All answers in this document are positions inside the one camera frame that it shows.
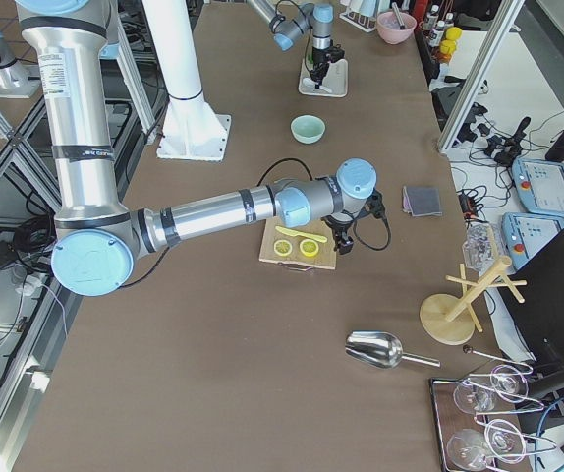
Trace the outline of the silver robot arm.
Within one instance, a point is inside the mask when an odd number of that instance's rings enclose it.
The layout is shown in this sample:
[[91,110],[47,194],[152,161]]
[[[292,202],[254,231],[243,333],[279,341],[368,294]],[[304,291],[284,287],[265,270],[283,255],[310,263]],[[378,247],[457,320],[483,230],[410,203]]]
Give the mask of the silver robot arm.
[[[160,211],[129,211],[117,192],[99,64],[118,20],[115,1],[50,2],[16,4],[22,35],[37,52],[62,200],[51,267],[72,292],[99,296],[129,286],[123,284],[135,261],[147,254],[274,216],[287,227],[324,219],[347,230],[377,195],[375,169],[352,158],[335,175],[308,182],[282,179]],[[229,125],[204,100],[185,1],[155,2],[143,1],[143,7],[170,99],[162,156],[222,160],[223,149],[218,157],[197,155],[212,144],[222,147]],[[292,47],[306,25],[313,29],[314,52],[324,50],[317,57],[328,58],[332,41],[317,46],[317,33],[331,32],[329,4],[298,7],[307,18],[298,14],[297,26],[280,16],[278,21],[266,1],[249,4],[270,23],[280,48]]]
[[312,36],[312,68],[309,69],[310,79],[316,89],[323,89],[323,82],[330,65],[342,60],[345,51],[340,44],[332,40],[332,26],[334,9],[329,3],[297,4],[291,1],[298,13],[293,19],[288,19],[268,1],[253,0],[248,4],[268,23],[273,39],[282,51],[289,50],[303,35]]

